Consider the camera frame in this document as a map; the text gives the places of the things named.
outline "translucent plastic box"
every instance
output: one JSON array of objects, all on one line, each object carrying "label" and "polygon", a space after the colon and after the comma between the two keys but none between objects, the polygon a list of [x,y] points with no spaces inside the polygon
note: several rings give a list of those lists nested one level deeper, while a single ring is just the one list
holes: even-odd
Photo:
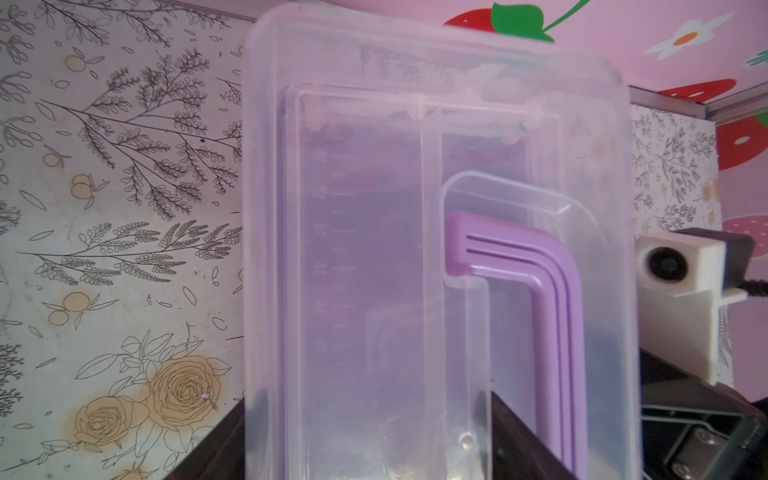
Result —
[{"label": "translucent plastic box", "polygon": [[248,479],[490,478],[491,391],[639,478],[618,73],[294,3],[245,52]]}]

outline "black lens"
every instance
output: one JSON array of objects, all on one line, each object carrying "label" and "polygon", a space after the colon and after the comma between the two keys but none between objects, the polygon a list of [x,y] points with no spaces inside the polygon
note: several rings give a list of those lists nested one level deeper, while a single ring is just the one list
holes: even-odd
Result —
[{"label": "black lens", "polygon": [[650,272],[657,278],[679,282],[688,274],[688,262],[674,248],[657,248],[648,257]]}]

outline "cable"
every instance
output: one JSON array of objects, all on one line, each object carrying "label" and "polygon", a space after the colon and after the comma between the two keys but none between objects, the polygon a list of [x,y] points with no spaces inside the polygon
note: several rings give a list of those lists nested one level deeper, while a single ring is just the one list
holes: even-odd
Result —
[{"label": "cable", "polygon": [[768,296],[768,281],[744,280],[739,288],[746,290],[749,296]]}]

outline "purple plastic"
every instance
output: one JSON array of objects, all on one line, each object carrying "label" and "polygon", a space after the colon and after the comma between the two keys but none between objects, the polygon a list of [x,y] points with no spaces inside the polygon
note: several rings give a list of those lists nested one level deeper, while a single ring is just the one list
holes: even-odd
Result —
[{"label": "purple plastic", "polygon": [[531,289],[536,434],[577,477],[587,478],[587,400],[581,279],[568,249],[549,233],[466,212],[445,224],[453,276],[522,282]]}]

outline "orange flower center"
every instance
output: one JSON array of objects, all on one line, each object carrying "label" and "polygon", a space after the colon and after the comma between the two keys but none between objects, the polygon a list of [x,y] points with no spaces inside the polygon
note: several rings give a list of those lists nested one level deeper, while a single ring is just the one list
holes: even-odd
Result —
[{"label": "orange flower center", "polygon": [[672,45],[675,45],[677,47],[678,45],[686,44],[698,36],[699,36],[698,32],[692,31],[691,33],[685,34],[682,37],[675,40]]}]

